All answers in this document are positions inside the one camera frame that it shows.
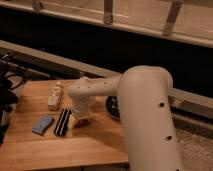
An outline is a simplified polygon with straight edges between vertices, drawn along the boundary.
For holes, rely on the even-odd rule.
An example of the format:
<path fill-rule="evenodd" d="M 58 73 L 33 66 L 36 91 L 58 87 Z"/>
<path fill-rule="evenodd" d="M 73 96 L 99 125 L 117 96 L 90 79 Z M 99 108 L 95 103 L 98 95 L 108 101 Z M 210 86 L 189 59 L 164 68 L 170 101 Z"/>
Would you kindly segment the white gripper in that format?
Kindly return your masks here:
<path fill-rule="evenodd" d="M 90 113 L 90 108 L 94 104 L 94 97 L 76 97 L 72 99 L 72 112 L 76 118 L 83 118 L 88 115 L 88 120 L 92 121 L 92 116 Z M 69 116 L 68 128 L 74 129 L 77 123 L 77 119 L 73 116 Z"/>

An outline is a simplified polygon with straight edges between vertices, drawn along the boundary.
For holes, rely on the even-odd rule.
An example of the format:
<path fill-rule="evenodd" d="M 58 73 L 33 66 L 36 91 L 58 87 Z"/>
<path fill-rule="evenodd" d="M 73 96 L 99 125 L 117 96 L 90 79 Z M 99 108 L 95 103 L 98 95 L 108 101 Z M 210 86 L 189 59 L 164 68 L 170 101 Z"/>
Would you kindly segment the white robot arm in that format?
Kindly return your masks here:
<path fill-rule="evenodd" d="M 131 171 L 184 171 L 169 107 L 173 87 L 161 67 L 136 66 L 99 81 L 72 83 L 67 90 L 78 116 L 88 112 L 92 96 L 115 96 Z"/>

